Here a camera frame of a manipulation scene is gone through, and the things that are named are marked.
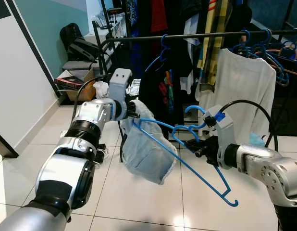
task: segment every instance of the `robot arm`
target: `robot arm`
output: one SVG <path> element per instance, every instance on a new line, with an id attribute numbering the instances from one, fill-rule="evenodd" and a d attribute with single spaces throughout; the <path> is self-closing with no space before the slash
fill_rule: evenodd
<path id="1" fill-rule="evenodd" d="M 224 169 L 237 168 L 265 184 L 279 219 L 279 230 L 297 231 L 297 160 L 268 148 L 237 145 L 233 121 L 220 109 L 214 106 L 204 115 L 204 121 L 217 130 L 218 138 L 204 141 L 199 156 L 206 155 L 209 164 Z"/>
<path id="2" fill-rule="evenodd" d="M 110 80 L 110 98 L 82 104 L 37 177 L 36 197 L 6 218 L 0 231 L 63 231 L 72 210 L 87 203 L 102 130 L 106 122 L 126 116 L 130 76 L 130 70 L 117 69 Z"/>

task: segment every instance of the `box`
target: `box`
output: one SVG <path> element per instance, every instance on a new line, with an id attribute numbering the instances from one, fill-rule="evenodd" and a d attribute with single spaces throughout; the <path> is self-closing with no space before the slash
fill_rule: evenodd
<path id="1" fill-rule="evenodd" d="M 84 82 L 87 82 L 90 79 L 93 79 L 95 77 L 94 69 L 91 69 L 86 76 L 84 77 Z M 78 97 L 78 101 L 90 101 L 93 99 L 94 95 L 96 94 L 96 89 L 93 87 L 93 84 L 95 81 L 90 82 L 80 93 Z M 67 90 L 66 94 L 68 95 L 68 98 L 70 101 L 75 101 L 77 96 L 76 90 Z"/>

